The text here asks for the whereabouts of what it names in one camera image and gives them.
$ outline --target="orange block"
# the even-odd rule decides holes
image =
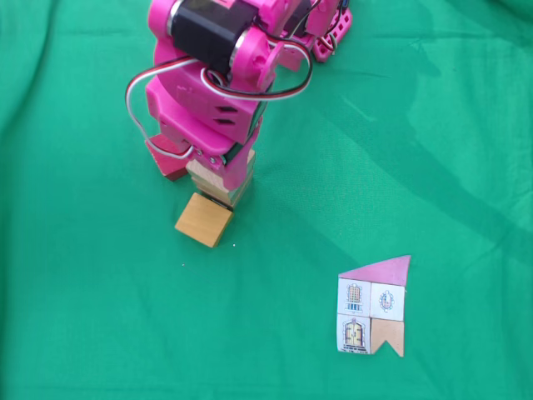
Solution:
[[[405,325],[403,321],[373,318],[371,321],[371,353],[377,352],[384,342],[389,342],[398,355],[403,357],[404,332]]]
[[[233,212],[194,193],[176,223],[176,229],[200,243],[217,246]]]

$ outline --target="wire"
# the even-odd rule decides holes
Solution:
[[[166,73],[166,72],[169,72],[169,71],[173,71],[174,69],[185,67],[186,65],[197,63],[197,61],[198,60],[196,60],[195,58],[192,58],[192,57],[189,57],[189,56],[185,56],[185,57],[180,57],[180,58],[177,58],[175,60],[167,61],[165,63],[156,65],[155,67],[147,69],[146,71],[141,72],[138,75],[136,75],[130,81],[130,83],[127,85],[127,88],[126,88],[126,108],[127,108],[127,112],[130,114],[130,117],[132,118],[133,122],[138,126],[138,128],[141,131],[144,139],[147,141],[147,144],[151,148],[153,148],[156,152],[158,152],[160,154],[163,154],[165,156],[171,157],[171,158],[178,159],[178,160],[183,160],[185,158],[188,158],[191,155],[192,150],[194,150],[194,147],[190,146],[185,152],[174,153],[174,152],[167,152],[167,151],[163,150],[162,148],[156,146],[152,142],[152,140],[148,137],[147,131],[145,131],[144,127],[142,126],[142,124],[139,122],[139,120],[137,119],[137,117],[135,117],[135,114],[133,113],[132,103],[131,103],[131,95],[132,95],[133,89],[135,88],[135,86],[140,81],[142,81],[142,80],[144,80],[146,78],[153,77],[153,76],[158,75],[160,73],[164,73],[164,72]]]
[[[328,43],[325,38],[319,37],[318,41],[322,44],[322,46],[327,48],[330,52],[334,52],[335,51],[335,48],[330,43]]]
[[[240,100],[248,100],[248,101],[257,101],[257,102],[264,102],[264,101],[274,101],[274,100],[282,100],[284,98],[291,98],[294,97],[301,92],[303,92],[307,86],[309,86],[309,82],[311,81],[311,75],[313,71],[312,61],[311,61],[311,54],[307,50],[307,47],[305,47],[303,44],[291,40],[291,39],[282,39],[277,40],[276,37],[268,34],[274,42],[283,42],[283,46],[285,48],[293,48],[303,54],[304,58],[307,60],[307,65],[309,67],[307,71],[306,78],[304,81],[296,86],[292,87],[290,89],[280,90],[277,92],[245,92],[241,90],[231,89],[229,87],[223,87],[220,84],[217,84],[212,80],[212,77],[210,75],[210,71],[205,67],[202,69],[202,72],[200,73],[200,78],[202,79],[202,82],[204,85],[207,86],[208,89],[210,89],[212,92],[223,96],[225,98],[236,98]]]

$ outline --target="pink triangle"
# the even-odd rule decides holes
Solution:
[[[339,275],[339,278],[356,279],[387,285],[405,286],[411,256],[392,258],[362,268],[353,269]]]

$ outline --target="pink robot arm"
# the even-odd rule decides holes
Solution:
[[[150,114],[183,154],[176,158],[196,159],[222,177],[228,190],[247,177],[248,153],[267,102],[305,89],[312,71],[309,50],[332,30],[335,15],[339,20],[339,0],[315,0],[312,6],[305,1],[311,0],[152,1],[154,61],[164,67],[147,85]],[[306,81],[271,92],[276,65],[298,69],[302,59],[309,64]]]

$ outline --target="building illustration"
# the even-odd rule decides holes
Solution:
[[[337,349],[375,353],[384,342],[404,355],[404,302],[411,256],[339,275]]]

